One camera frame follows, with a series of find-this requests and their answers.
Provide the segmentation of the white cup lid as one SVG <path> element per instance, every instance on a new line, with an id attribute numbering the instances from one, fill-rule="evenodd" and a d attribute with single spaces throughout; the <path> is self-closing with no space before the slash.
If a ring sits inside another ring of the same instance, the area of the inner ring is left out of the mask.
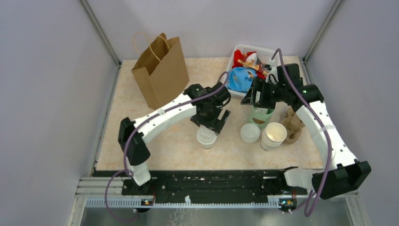
<path id="1" fill-rule="evenodd" d="M 199 127 L 196 136 L 197 140 L 201 141 L 212 141 L 214 139 L 217 139 L 217 135 L 214 131 L 203 126 Z"/>

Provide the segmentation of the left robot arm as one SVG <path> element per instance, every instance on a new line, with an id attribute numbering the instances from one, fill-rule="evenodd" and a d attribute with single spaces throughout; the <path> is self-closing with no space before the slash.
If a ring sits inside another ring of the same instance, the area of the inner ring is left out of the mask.
<path id="1" fill-rule="evenodd" d="M 199 127 L 198 137 L 205 148 L 211 148 L 221 133 L 229 110 L 223 110 L 231 100 L 221 82 L 213 87 L 191 85 L 174 100 L 144 117 L 120 122 L 118 143 L 123 152 L 124 168 L 133 182 L 133 189 L 146 194 L 151 188 L 151 175 L 146 161 L 150 157 L 147 144 L 159 133 L 188 118 Z"/>

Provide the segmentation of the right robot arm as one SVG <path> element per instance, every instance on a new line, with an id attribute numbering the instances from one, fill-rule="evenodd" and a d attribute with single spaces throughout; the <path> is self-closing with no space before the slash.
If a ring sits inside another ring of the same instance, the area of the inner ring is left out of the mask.
<path id="1" fill-rule="evenodd" d="M 305 85 L 298 64 L 264 66 L 271 77 L 254 78 L 242 105 L 275 109 L 290 106 L 307 128 L 325 165 L 323 170 L 287 168 L 276 181 L 282 194 L 295 187 L 313 190 L 323 200 L 357 190 L 371 172 L 367 161 L 350 151 L 333 124 L 324 97 L 315 84 Z"/>

